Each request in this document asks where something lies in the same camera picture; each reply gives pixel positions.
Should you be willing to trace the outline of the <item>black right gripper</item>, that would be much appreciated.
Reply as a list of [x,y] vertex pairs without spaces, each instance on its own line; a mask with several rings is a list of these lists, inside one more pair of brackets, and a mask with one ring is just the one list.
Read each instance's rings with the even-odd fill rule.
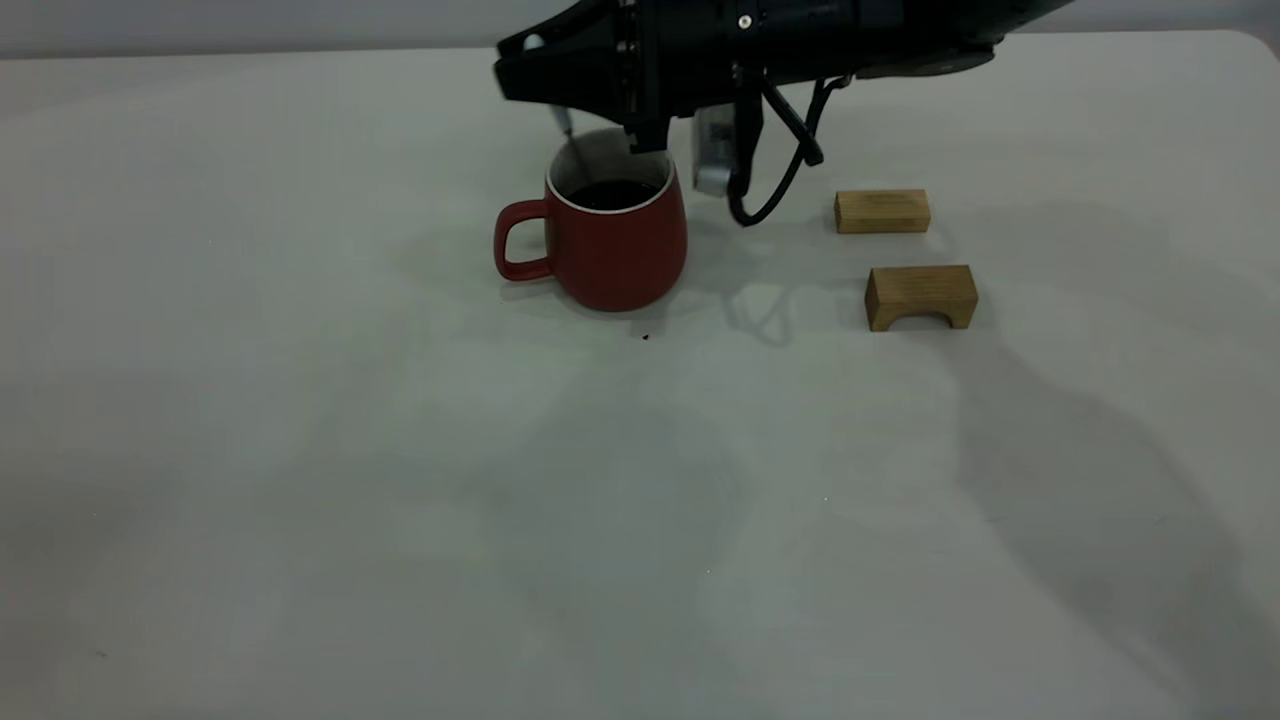
[[852,64],[855,1],[636,1],[623,42],[617,1],[577,1],[497,45],[504,99],[623,126],[636,152],[662,150],[677,117],[733,102],[763,82],[841,76]]

